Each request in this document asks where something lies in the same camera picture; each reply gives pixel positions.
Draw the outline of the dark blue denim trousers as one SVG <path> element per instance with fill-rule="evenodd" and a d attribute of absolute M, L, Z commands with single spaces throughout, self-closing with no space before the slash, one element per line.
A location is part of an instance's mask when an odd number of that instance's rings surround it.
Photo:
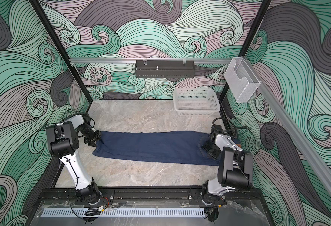
<path fill-rule="evenodd" d="M 93 155 L 101 158 L 190 165 L 218 166 L 202 145 L 209 134 L 196 131 L 158 133 L 101 132 Z"/>

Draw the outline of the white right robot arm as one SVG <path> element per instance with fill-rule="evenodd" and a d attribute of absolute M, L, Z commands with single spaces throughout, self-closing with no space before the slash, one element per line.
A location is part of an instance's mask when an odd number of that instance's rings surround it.
<path fill-rule="evenodd" d="M 211 135 L 204 149 L 219 161 L 217 177 L 202 186 L 202 198 L 206 203 L 218 201 L 228 192 L 252 188 L 252 153 L 244 151 L 230 136 L 223 134 Z"/>

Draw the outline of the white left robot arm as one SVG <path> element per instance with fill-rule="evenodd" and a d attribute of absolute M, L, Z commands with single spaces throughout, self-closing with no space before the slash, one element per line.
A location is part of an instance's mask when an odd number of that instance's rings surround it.
<path fill-rule="evenodd" d="M 86 171 L 77 149 L 80 147 L 79 138 L 82 137 L 84 143 L 90 147 L 96 147 L 97 142 L 102 141 L 100 131 L 94 126 L 95 121 L 88 113 L 80 113 L 46 127 L 50 155 L 58 158 L 66 166 L 75 183 L 78 200 L 89 204 L 97 204 L 101 192 L 94 178 Z"/>

